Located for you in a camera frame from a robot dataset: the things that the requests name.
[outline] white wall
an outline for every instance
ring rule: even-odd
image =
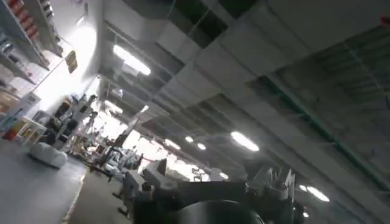
[[[37,110],[53,113],[65,96],[81,96],[93,81],[100,65],[103,2],[87,1],[89,15],[79,26],[76,26],[76,22],[83,15],[82,5],[72,4],[71,1],[51,1],[55,13],[54,24],[60,36],[75,50],[78,67],[72,74],[68,72],[64,61],[55,68],[34,91],[41,98],[41,102],[28,116],[33,116]]]

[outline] concrete floor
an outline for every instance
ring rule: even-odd
[[[87,174],[69,224],[131,224],[117,211],[122,202],[112,196],[121,183],[107,180],[98,173]]]
[[[87,168],[68,158],[58,170],[31,159],[27,151],[0,139],[0,223],[62,223]]]

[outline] ceiling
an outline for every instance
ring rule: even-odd
[[[297,200],[315,223],[390,223],[390,30],[374,0],[104,1],[104,97],[123,121],[233,179],[269,158],[330,197]],[[120,45],[151,74],[123,68]],[[121,88],[122,97],[113,93]],[[139,114],[148,105],[149,109]],[[230,132],[260,147],[248,151]],[[189,144],[192,136],[206,151]]]

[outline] machine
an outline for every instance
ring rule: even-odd
[[[262,187],[247,181],[175,182],[165,177],[166,160],[151,162],[141,173],[129,170],[119,198],[134,224],[275,223],[302,224],[303,207],[294,202],[295,175],[274,170]]]

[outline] shelf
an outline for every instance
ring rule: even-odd
[[[28,82],[36,85],[30,77],[27,76],[19,67],[17,67],[14,62],[11,61],[11,59],[8,58],[5,54],[0,52],[0,64],[4,65],[7,69],[9,69],[14,76],[21,77],[24,80],[27,80]]]
[[[23,50],[31,62],[48,69],[44,64],[39,51],[35,48],[23,27],[20,25],[19,20],[8,7],[6,0],[0,0],[0,26],[5,29],[5,33]]]
[[[38,26],[38,37],[43,47],[57,56],[62,57],[60,48],[55,40],[53,28],[47,21],[39,0],[26,0],[24,1],[24,5],[33,17],[34,23]]]

